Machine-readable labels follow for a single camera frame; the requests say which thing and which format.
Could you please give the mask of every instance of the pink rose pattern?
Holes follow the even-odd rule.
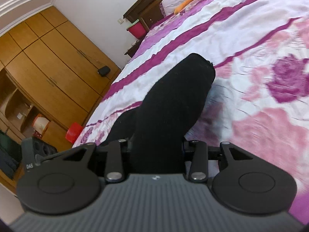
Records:
[[[232,123],[231,142],[301,178],[299,158],[308,144],[308,130],[292,125],[281,108],[264,108]]]
[[[269,74],[270,71],[267,66],[253,68],[249,77],[250,82],[253,85],[248,88],[244,96],[242,96],[242,99],[250,102],[259,99],[261,97],[260,89],[262,88],[265,81],[264,77],[268,76]]]
[[[232,75],[232,65],[231,62],[227,63],[224,66],[215,68],[216,69],[216,77],[219,78],[230,78]]]
[[[289,39],[290,37],[291,36],[288,32],[279,31],[276,32],[271,39],[266,41],[266,45],[271,49],[277,49],[283,41]]]
[[[309,75],[304,73],[307,61],[290,54],[273,65],[273,79],[267,86],[278,103],[291,102],[309,95]]]
[[[309,49],[309,19],[295,23],[295,26],[299,29],[298,36],[306,44],[306,48]]]

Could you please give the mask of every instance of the black round pad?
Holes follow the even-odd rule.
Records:
[[[263,160],[228,165],[212,184],[212,191],[223,205],[255,215],[287,211],[296,190],[292,176]]]
[[[252,193],[264,193],[275,186],[275,180],[265,173],[246,173],[239,178],[243,189]]]
[[[47,215],[68,214],[92,203],[100,192],[98,177],[76,161],[51,161],[26,173],[17,195],[30,210]]]
[[[63,173],[52,173],[39,180],[39,189],[48,194],[60,194],[69,191],[74,185],[72,177]]]

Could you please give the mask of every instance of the cabinet shelf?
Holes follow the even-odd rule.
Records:
[[[17,88],[12,81],[5,75],[5,70],[0,72],[0,111],[5,114],[5,109]]]
[[[21,127],[32,108],[32,103],[19,90],[15,90],[7,102],[4,115],[21,131]]]
[[[21,125],[21,133],[23,135],[25,135],[25,137],[31,137],[33,132],[34,132],[34,128],[32,127],[32,123],[34,121],[34,119],[36,118],[36,116],[41,113],[35,106],[33,106],[30,110],[28,115],[25,117],[24,122]]]

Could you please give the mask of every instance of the red container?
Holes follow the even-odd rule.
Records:
[[[78,124],[78,123],[73,123],[71,125],[71,127],[69,128],[68,132],[66,133],[65,138],[71,142],[72,144],[75,143],[75,141],[77,140],[78,136],[81,134],[83,130],[83,127]]]
[[[134,23],[132,23],[128,28],[127,31],[130,32],[133,36],[137,39],[141,39],[143,36],[147,34],[142,23],[137,19]]]

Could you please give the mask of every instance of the purple stripe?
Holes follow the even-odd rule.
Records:
[[[133,108],[139,107],[141,104],[142,104],[142,101],[135,102],[135,103],[129,105],[128,107],[124,108],[124,109],[117,110],[117,111],[113,112],[112,114],[110,114],[108,117],[106,117],[106,118],[103,119],[103,120],[100,120],[100,119],[99,119],[96,123],[92,123],[92,124],[86,125],[85,128],[86,128],[86,127],[89,127],[89,126],[92,126],[92,125],[96,125],[97,123],[102,123],[103,121],[105,121],[105,120],[108,119],[111,115],[113,115],[113,114],[115,114],[115,113],[124,112],[124,111],[126,111],[126,110],[128,110],[128,109],[130,109],[130,108],[132,108],[132,107],[133,107]]]
[[[186,12],[182,16],[179,16],[178,18],[175,18],[170,24],[166,25],[162,30],[146,38],[141,44],[141,46],[139,47],[139,49],[137,50],[137,52],[135,53],[134,57],[131,59],[131,61],[137,58],[138,56],[142,55],[146,50],[150,49],[154,44],[159,42],[163,37],[166,37],[172,30],[175,30],[179,26],[181,26],[187,18],[195,15],[204,6],[208,5],[209,3],[213,1],[214,0],[198,1],[190,11]]]
[[[275,33],[277,33],[278,31],[285,30],[285,29],[287,29],[288,27],[290,27],[290,25],[291,25],[295,20],[297,20],[297,19],[299,19],[299,17],[298,17],[298,18],[290,18],[290,20],[288,21],[287,24],[282,25],[282,26],[280,26],[280,27],[274,29],[273,31],[269,32],[265,37],[261,38],[261,39],[260,39],[258,42],[256,42],[255,44],[253,44],[253,45],[251,45],[251,46],[249,46],[249,47],[247,47],[247,48],[245,48],[245,49],[243,49],[243,50],[241,50],[241,51],[236,52],[235,55],[233,55],[233,56],[227,57],[222,63],[220,63],[220,64],[218,64],[218,65],[216,65],[216,66],[214,66],[214,67],[215,67],[215,68],[218,68],[218,67],[224,66],[225,64],[231,62],[231,61],[233,60],[233,58],[238,57],[238,56],[240,56],[241,54],[247,52],[248,50],[253,49],[253,48],[259,46],[260,44],[266,42],[268,39],[270,39],[270,38],[271,38]]]
[[[143,75],[154,66],[159,65],[162,61],[164,61],[164,59],[167,57],[169,53],[174,51],[178,46],[187,43],[190,39],[200,35],[202,32],[207,31],[209,26],[212,25],[214,22],[224,21],[242,7],[256,1],[257,0],[246,0],[243,3],[235,5],[234,7],[224,7],[220,12],[215,14],[209,21],[197,25],[192,29],[180,34],[178,37],[175,38],[175,40],[172,40],[169,44],[164,46],[161,49],[161,51],[159,51],[157,54],[153,54],[150,59],[148,59],[144,64],[142,64],[133,72],[131,72],[127,77],[121,79],[116,83],[113,83],[107,94],[104,96],[103,100],[109,98],[116,92],[122,90],[125,85],[132,83],[139,76]]]

